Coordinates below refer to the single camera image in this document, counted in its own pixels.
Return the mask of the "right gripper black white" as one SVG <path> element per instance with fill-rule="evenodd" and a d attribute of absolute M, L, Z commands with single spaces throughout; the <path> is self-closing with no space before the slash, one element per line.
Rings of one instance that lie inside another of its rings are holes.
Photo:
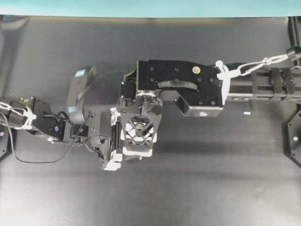
<path fill-rule="evenodd" d="M 162 118 L 162 100 L 155 91 L 137 90 L 133 81 L 120 86 L 119 141 L 127 156 L 151 157 Z"/>

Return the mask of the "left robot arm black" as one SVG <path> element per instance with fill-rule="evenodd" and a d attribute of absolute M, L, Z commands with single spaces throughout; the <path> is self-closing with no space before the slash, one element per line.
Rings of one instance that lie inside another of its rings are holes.
<path fill-rule="evenodd" d="M 24 164 L 30 164 L 30 161 L 17 156 L 13 129 L 27 131 L 52 144 L 69 145 L 68 151 L 60 158 L 50 161 L 50 164 L 64 159 L 74 146 L 83 145 L 88 151 L 97 154 L 102 170 L 120 169 L 123 156 L 113 149 L 113 138 L 97 132 L 96 125 L 100 122 L 100 118 L 95 111 L 89 111 L 83 122 L 78 122 L 65 112 L 52 113 L 46 103 L 33 97 L 24 103 L 13 100 L 0 101 L 0 124 L 8 129 L 14 158 Z"/>

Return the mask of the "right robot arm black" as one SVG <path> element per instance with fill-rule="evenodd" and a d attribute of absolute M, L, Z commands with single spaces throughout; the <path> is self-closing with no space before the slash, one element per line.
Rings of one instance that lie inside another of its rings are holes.
<path fill-rule="evenodd" d="M 301 102 L 296 68 L 260 65 L 200 65 L 189 61 L 139 60 L 120 85 L 119 110 L 112 110 L 112 148 L 150 157 L 163 104 L 173 102 L 186 117 L 216 117 L 228 101 Z"/>

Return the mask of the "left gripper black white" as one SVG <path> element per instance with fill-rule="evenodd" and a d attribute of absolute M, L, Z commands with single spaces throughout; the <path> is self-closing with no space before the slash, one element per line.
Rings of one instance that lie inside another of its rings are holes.
<path fill-rule="evenodd" d="M 90 110 L 84 121 L 74 122 L 70 137 L 76 138 L 89 152 L 97 154 L 100 169 L 116 171 L 121 168 L 121 122 L 117 108 L 99 112 Z"/>

